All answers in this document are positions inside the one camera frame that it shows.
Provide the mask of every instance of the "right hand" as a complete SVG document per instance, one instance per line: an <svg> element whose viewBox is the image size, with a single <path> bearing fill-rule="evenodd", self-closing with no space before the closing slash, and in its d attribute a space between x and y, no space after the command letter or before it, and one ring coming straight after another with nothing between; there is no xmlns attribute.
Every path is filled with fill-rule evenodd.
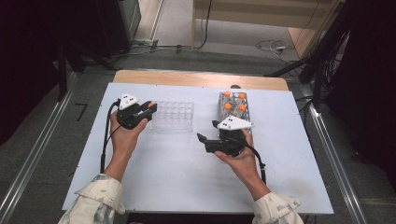
<svg viewBox="0 0 396 224"><path fill-rule="evenodd" d="M247 143L251 146L253 143L251 134L245 129L242 129L242 133L244 134ZM225 163L229 164L233 169L233 172L242 180L242 182L246 183L249 179L256 177L260 178L259 173L257 172L256 158L250 148L245 147L236 157L228 156L220 151L216 151L215 155Z"/></svg>
<svg viewBox="0 0 396 224"><path fill-rule="evenodd" d="M242 133L244 134L247 143L251 146L253 143L251 134L244 129L242 130ZM216 151L215 155L230 165L236 176L238 176L250 191L254 201L259 200L262 196L271 192L264 182L262 182L262 179L257 172L256 157L250 148L245 147L241 154L236 157L228 156L220 151Z"/></svg>

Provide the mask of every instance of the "left hand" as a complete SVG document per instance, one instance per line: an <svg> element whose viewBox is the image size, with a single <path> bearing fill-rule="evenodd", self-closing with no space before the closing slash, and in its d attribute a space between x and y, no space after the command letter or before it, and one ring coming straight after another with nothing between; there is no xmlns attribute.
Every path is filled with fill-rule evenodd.
<svg viewBox="0 0 396 224"><path fill-rule="evenodd" d="M111 142L113 143L113 157L120 157L129 160L134 152L139 134L146 128L147 119L142 119L132 130L119 127L117 122L117 111L110 116Z"/></svg>

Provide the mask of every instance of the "forearm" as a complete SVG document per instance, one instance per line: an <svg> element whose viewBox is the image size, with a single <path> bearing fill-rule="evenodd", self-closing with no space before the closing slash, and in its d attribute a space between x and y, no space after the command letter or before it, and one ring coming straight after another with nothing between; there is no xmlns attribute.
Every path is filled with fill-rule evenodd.
<svg viewBox="0 0 396 224"><path fill-rule="evenodd" d="M249 175L238 174L239 179L245 184L254 201L259 200L262 196L271 192L262 182L259 174L252 172Z"/></svg>
<svg viewBox="0 0 396 224"><path fill-rule="evenodd" d="M104 171L104 174L109 175L121 182L129 159L130 157L128 156L113 155L110 163Z"/></svg>

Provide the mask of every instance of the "black stand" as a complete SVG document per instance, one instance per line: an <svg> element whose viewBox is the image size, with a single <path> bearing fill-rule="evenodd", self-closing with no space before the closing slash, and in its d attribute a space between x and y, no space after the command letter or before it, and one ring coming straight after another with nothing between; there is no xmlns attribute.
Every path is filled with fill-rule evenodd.
<svg viewBox="0 0 396 224"><path fill-rule="evenodd" d="M66 78L66 59L69 61L70 66L72 66L75 72L84 72L85 64L82 61L80 54L87 55L92 58L97 63L101 64L105 68L113 71L121 70L122 68L117 68L113 64L106 62L103 58L94 54L93 52L85 49L81 45L68 41L65 39L60 39L58 42L58 71L59 71L59 95L58 102L61 101L65 94L67 93L67 78Z"/></svg>
<svg viewBox="0 0 396 224"><path fill-rule="evenodd" d="M334 50L337 42L341 39L341 36L350 30L353 23L353 16L350 12L353 4L346 2L338 16L332 23L329 31L323 37L323 39L318 44L318 47L309 56L302 58L296 63L292 63L279 71L276 71L269 75L264 75L265 77L280 77L289 71L305 65L303 71L299 75L299 80L301 83L308 83L312 77L315 76L315 86L313 92L312 103L316 110L319 110L318 103L320 98L320 89L323 79L323 68L324 63L329 60L331 52Z"/></svg>

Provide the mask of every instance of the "wrist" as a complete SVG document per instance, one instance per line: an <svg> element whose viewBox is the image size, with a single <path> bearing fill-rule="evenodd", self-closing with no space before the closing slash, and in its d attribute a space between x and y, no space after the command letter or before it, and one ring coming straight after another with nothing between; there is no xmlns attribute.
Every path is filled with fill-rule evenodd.
<svg viewBox="0 0 396 224"><path fill-rule="evenodd" d="M271 192L258 175L245 180L244 184L254 201L259 200L261 197Z"/></svg>
<svg viewBox="0 0 396 224"><path fill-rule="evenodd" d="M110 163L104 171L104 174L109 175L121 182L130 158L131 157L123 155L113 155Z"/></svg>
<svg viewBox="0 0 396 224"><path fill-rule="evenodd" d="M128 162L131 157L132 152L118 149L113 151L113 156L111 157L111 160L114 162Z"/></svg>

